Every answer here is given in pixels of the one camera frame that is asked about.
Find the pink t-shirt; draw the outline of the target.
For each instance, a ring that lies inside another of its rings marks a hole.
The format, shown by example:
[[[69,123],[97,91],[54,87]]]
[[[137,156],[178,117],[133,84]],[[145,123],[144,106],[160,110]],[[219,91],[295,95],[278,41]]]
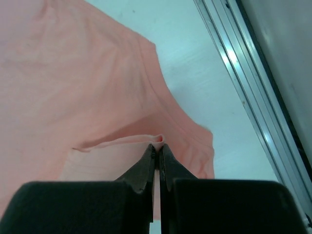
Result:
[[[172,96],[152,42],[83,0],[1,1],[1,212],[29,181],[115,180],[149,144],[214,178],[212,133]]]

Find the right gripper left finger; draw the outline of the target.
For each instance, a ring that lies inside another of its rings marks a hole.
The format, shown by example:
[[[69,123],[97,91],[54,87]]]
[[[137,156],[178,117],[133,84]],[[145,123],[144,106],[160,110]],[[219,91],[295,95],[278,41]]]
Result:
[[[114,181],[29,182],[4,213],[7,234],[147,234],[156,150]]]

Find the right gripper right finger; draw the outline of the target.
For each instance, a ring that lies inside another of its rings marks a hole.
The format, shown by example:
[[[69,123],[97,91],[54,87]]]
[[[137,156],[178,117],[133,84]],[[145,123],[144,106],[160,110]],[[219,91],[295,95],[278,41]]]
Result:
[[[161,231],[164,234],[304,234],[295,201],[280,183],[199,179],[159,152]]]

